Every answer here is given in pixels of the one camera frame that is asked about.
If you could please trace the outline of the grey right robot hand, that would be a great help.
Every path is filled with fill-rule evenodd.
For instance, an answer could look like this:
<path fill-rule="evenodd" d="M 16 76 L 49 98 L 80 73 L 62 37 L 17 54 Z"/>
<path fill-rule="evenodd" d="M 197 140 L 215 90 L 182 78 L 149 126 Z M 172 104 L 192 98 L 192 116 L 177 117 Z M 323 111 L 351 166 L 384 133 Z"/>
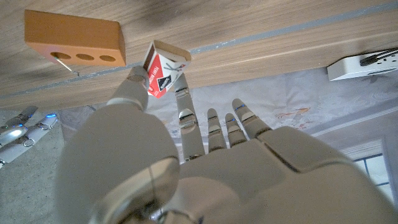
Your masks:
<path fill-rule="evenodd" d="M 12 162 L 25 153 L 43 136 L 45 136 L 58 121 L 55 113 L 46 114 L 33 126 L 25 126 L 38 107 L 28 106 L 17 116 L 1 126 L 1 167 Z"/>

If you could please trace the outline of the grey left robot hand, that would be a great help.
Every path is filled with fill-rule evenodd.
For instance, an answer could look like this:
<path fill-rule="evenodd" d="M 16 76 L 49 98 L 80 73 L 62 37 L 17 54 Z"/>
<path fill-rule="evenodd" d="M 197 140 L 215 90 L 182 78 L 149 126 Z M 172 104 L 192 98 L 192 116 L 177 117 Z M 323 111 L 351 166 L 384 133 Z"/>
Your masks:
<path fill-rule="evenodd" d="M 271 129 L 241 101 L 228 135 L 208 112 L 204 150 L 186 81 L 177 80 L 184 163 L 145 112 L 147 72 L 134 67 L 65 145 L 59 223 L 396 223 L 397 210 L 352 161 L 290 127 Z"/>

